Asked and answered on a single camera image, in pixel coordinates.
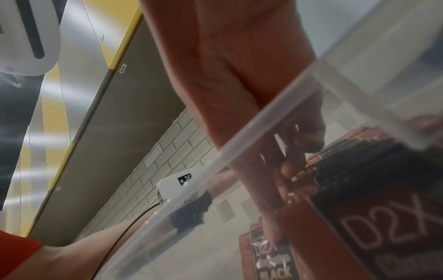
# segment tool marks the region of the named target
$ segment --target transparent plastic container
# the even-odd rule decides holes
[[[258,222],[253,201],[272,188],[270,197],[278,193],[275,182],[262,187],[269,174],[260,173],[268,168],[260,151],[271,141],[282,148],[277,158],[291,156],[291,131],[309,102],[323,100],[318,109],[326,126],[325,145],[352,130],[378,126],[409,149],[441,148],[442,14],[440,0],[379,5],[232,138],[179,198],[165,202],[97,279],[243,279],[239,236]],[[257,155],[261,162],[250,166],[246,187],[237,182],[213,198],[202,223],[177,230],[173,212],[201,196],[226,167],[235,169]]]

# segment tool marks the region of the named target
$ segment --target product label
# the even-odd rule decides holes
[[[274,245],[268,242],[260,227],[251,231],[251,244],[259,280],[299,279],[288,243]]]
[[[311,201],[379,279],[443,277],[443,207],[419,188],[393,184],[346,203]]]

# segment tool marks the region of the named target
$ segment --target white device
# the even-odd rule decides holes
[[[163,201],[167,201],[168,199],[173,200],[180,194],[181,190],[186,188],[187,182],[192,178],[199,175],[200,170],[197,168],[186,169],[185,171],[176,173],[174,175],[168,176],[164,179],[161,179],[157,183],[157,195],[158,200],[163,203]],[[200,193],[196,193],[195,197],[191,197],[190,199],[195,199],[202,195],[204,191]]]
[[[55,66],[59,54],[52,0],[0,0],[0,72],[39,76]]]

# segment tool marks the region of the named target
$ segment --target red sleeve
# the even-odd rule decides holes
[[[41,247],[43,247],[43,243],[36,240],[0,231],[0,280]]]

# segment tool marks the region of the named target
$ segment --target small white sticker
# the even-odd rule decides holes
[[[124,63],[122,64],[122,66],[120,67],[120,71],[119,71],[120,74],[123,74],[123,72],[124,72],[125,69],[126,69],[126,66],[127,66],[126,64],[124,64]]]

